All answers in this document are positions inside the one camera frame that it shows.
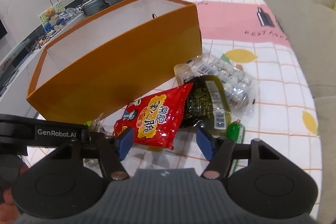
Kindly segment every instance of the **red snack bag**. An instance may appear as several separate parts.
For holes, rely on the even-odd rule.
[[[184,104],[193,84],[181,85],[129,103],[116,121],[114,134],[134,128],[135,143],[174,149],[174,136],[182,122]]]

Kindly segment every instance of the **bottle graphic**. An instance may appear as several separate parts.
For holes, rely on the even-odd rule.
[[[265,13],[261,7],[258,7],[257,17],[262,27],[269,26],[275,28],[271,17],[268,13]]]

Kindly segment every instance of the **small snack package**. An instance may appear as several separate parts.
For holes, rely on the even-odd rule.
[[[132,127],[135,143],[173,150],[174,136],[182,122],[184,103],[192,86],[181,85],[129,103],[114,125],[114,135]]]
[[[226,138],[234,140],[236,143],[243,143],[245,137],[245,126],[240,120],[232,122],[226,130]],[[238,167],[238,160],[232,161],[231,171],[229,176],[236,171]]]
[[[181,127],[197,126],[214,137],[225,136],[231,113],[221,81],[214,75],[203,75],[188,83],[193,83],[193,87],[185,103]]]
[[[206,52],[185,65],[176,65],[174,71],[178,84],[187,83],[196,76],[217,76],[224,86],[230,110],[238,118],[253,109],[258,82],[244,72],[241,65],[234,66]]]

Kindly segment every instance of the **tablecloth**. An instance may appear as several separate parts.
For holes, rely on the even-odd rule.
[[[242,120],[246,127],[244,143],[260,138],[313,177],[319,196],[311,216],[317,218],[322,186],[318,122],[314,100],[290,42],[263,0],[187,1],[196,2],[198,7],[203,51],[217,57],[225,54],[259,80],[254,109]],[[145,95],[175,86],[173,78]],[[124,109],[103,120],[107,131],[113,131]],[[138,168],[194,168],[200,175],[208,165],[196,144],[193,128],[176,134],[174,148],[171,151],[135,144],[123,165],[131,176]],[[28,150],[28,165],[51,151],[32,147]],[[247,160],[240,160],[238,168],[245,166]]]

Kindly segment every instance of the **orange box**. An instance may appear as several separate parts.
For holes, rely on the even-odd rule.
[[[195,4],[125,0],[44,48],[27,101],[47,120],[107,117],[174,77],[176,64],[201,53]]]

